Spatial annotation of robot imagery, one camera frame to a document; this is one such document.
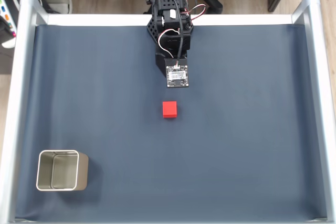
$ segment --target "dark blue mat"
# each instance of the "dark blue mat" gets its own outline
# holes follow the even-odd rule
[[[38,26],[16,216],[325,217],[304,27],[195,27],[188,66],[190,87],[168,89],[146,27]],[[38,191],[46,149],[87,154],[87,189]]]

